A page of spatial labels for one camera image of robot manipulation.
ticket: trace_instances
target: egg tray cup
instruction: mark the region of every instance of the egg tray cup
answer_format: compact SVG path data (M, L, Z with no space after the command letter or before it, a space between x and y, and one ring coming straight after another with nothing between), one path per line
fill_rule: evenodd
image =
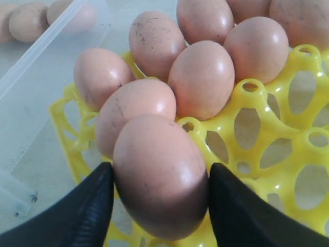
M130 52L122 57L130 65L136 78L145 77L136 67ZM325 235L325 226L329 225L329 188L324 191L317 205L307 209L300 207L295 194L298 176L304 168L319 168L321 170L317 174L326 178L329 174L329 125L313 127L317 115L329 103L329 77L323 64L329 68L329 52L321 55L311 45L298 46L290 52L284 69L272 83L263 85L255 79L243 80L235 86L226 107L213 119L198 121L185 117L177 119L177 122L198 144L208 170L215 162L225 164L263 200L271 203L271 198L276 197L279 199L277 202L282 202L281 210L286 215ZM313 74L316 89L306 109L301 114L294 114L289 106L289 88L294 76L300 71ZM276 109L269 103L273 96L277 102ZM78 129L69 123L65 115L64 107L71 101L76 102L80 111ZM237 118L243 111L247 115L239 123L242 132L237 133ZM75 182L79 184L92 171L82 152L89 150L95 139L94 125L89 123L98 113L86 106L75 85L70 84L64 89L63 98L50 107L50 114ZM245 125L248 122L251 126L258 125L258 130L248 129ZM245 143L239 141L241 136L245 137ZM252 146L247 147L246 143L250 142ZM274 148L272 153L268 153L271 148ZM288 149L291 150L289 155L277 159ZM272 164L261 167L266 152L267 161ZM104 246L109 246L111 240L124 241L133 247L159 244L175 247L216 246L209 213L191 236L179 241L165 242L156 239L134 221L131 233L121 231L111 221Z

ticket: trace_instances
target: brown egg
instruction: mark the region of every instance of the brown egg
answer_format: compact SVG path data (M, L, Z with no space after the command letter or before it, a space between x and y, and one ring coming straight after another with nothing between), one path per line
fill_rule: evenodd
M52 3L47 11L47 21L52 25L73 0L59 0ZM91 30L97 23L97 14L93 6L86 3L63 29L65 33L82 33Z
M18 7L17 4L0 4L0 43L14 40L9 30L9 18Z
M174 62L168 85L175 93L179 117L212 118L222 110L232 93L233 62L218 43L194 43Z
M147 76L166 82L177 56L186 48L183 34L169 16L146 11L137 16L129 31L132 56Z
M141 79L116 91L102 107L96 122L96 144L100 152L112 158L114 144L123 126L146 113L175 119L176 99L166 83Z
M47 9L45 4L35 2L19 6L9 19L11 35L25 43L36 41L49 27Z
M231 55L236 81L255 78L263 84L274 80L289 54L288 37L279 23L252 17L239 23L227 36L224 47Z
M225 0L178 0L176 15L189 44L202 40L223 44L234 27L232 11Z
M123 205L148 233L172 241L198 228L208 206L206 164L174 121L157 115L129 121L115 145L113 167Z
M256 16L269 17L271 0L226 0L230 6L235 23Z
M135 80L128 64L114 52L90 48L79 55L74 81L86 104L99 111L120 87Z
M283 26L292 47L329 49L328 0L272 0L269 14Z

